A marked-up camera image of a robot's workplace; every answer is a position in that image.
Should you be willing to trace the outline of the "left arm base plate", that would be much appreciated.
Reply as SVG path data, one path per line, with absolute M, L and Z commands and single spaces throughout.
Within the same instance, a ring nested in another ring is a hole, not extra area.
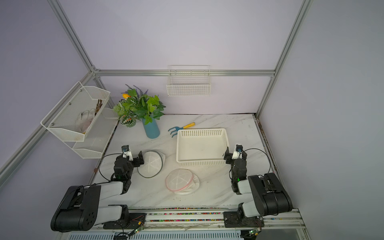
M 143 226 L 146 221 L 146 213 L 130 213 L 122 216 L 119 220 L 103 224 L 105 230 L 134 230 Z

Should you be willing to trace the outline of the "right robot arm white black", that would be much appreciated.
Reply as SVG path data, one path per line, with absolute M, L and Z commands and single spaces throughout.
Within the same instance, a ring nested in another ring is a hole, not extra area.
M 252 200 L 240 203 L 235 212 L 239 221 L 275 216 L 293 210 L 292 200 L 275 173 L 247 175 L 247 151 L 236 145 L 233 153 L 229 148 L 223 154 L 226 164 L 231 165 L 229 177 L 236 195 L 251 194 Z

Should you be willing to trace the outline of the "pink trimmed laundry bag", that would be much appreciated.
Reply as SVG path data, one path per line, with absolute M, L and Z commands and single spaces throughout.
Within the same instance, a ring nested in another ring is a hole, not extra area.
M 174 194 L 190 195 L 199 189 L 200 180 L 190 170 L 176 169 L 166 177 L 166 187 Z

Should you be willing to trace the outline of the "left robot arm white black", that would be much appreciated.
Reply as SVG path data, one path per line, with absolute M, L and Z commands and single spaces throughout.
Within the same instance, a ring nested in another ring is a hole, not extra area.
M 145 213 L 130 213 L 127 205 L 108 205 L 106 200 L 128 192 L 134 168 L 144 164 L 143 153 L 133 158 L 129 152 L 117 156 L 110 181 L 88 186 L 71 186 L 51 220 L 56 232 L 89 231 L 96 225 L 104 229 L 137 230 L 144 225 Z

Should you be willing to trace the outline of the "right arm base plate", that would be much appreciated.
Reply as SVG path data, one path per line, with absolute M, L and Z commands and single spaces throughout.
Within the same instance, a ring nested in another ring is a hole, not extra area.
M 223 212 L 224 225 L 226 228 L 251 228 L 264 227 L 264 221 L 260 217 L 245 217 L 238 212 Z

